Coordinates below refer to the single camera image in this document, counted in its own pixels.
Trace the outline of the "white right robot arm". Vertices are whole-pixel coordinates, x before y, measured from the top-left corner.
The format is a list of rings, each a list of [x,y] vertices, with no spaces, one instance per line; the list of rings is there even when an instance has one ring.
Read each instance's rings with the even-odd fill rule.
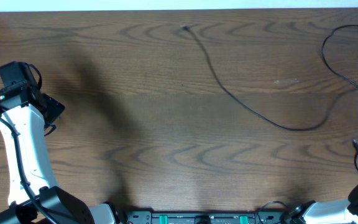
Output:
[[[314,200],[297,206],[282,218],[284,223],[295,224],[358,224],[358,185],[347,199],[334,202],[315,202]]]

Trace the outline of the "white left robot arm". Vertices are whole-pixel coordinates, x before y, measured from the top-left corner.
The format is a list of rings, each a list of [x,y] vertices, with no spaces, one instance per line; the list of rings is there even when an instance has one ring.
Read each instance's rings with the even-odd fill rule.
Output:
[[[65,107],[42,93],[37,68],[25,62],[0,67],[0,132],[6,147],[10,187],[8,209],[0,223],[34,223],[39,214],[47,223],[119,223],[107,202],[88,207],[61,189],[53,174],[45,137]]]

